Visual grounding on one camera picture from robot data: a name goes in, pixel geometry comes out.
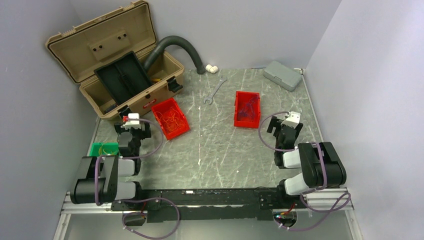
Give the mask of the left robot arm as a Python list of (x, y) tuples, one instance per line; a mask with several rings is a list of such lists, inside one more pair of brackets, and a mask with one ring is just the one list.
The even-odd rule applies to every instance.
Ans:
[(118, 152), (84, 156), (81, 159), (70, 190), (73, 204), (101, 205), (124, 199), (124, 204), (131, 210), (137, 210), (143, 205), (140, 184), (120, 181), (119, 178), (136, 176), (140, 172), (141, 143), (152, 137), (150, 124), (116, 123), (114, 128), (117, 132)]

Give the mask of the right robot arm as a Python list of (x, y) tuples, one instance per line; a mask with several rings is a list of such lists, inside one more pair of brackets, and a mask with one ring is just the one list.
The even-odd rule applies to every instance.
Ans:
[(290, 114), (285, 119), (270, 117), (266, 132), (275, 137), (274, 163), (279, 169), (298, 169), (297, 175), (280, 181), (275, 200), (282, 207), (289, 207), (295, 196), (344, 185), (347, 173), (331, 142), (301, 142), (295, 145), (303, 123), (300, 116)]

